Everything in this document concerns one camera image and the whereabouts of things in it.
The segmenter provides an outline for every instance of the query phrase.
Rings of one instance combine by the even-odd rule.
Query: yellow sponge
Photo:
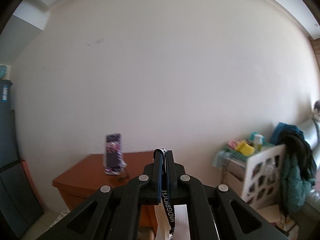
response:
[[[254,153],[254,148],[245,141],[242,141],[236,147],[236,151],[242,153],[244,156],[249,156]]]

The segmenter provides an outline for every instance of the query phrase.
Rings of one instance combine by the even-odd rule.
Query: refrigerator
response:
[[[21,238],[43,214],[20,163],[11,85],[0,80],[0,239]]]

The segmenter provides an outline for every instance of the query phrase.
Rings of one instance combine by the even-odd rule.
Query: brown table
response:
[[[117,180],[119,175],[104,173],[102,158],[102,154],[91,154],[52,181],[52,186],[59,190],[70,210],[103,185],[122,186],[130,179],[141,175],[144,166],[153,162],[153,151],[123,154],[130,176],[124,181]],[[142,205],[139,226],[152,227],[156,234],[158,225],[154,206]]]

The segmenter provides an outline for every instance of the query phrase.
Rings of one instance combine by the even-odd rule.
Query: brick wall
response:
[[[310,39],[310,42],[313,47],[313,50],[315,51],[318,66],[320,68],[320,39],[316,39],[316,40]]]

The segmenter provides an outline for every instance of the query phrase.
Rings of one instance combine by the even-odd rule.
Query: label sticker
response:
[[[7,100],[8,100],[8,86],[3,86],[2,101],[6,102]]]

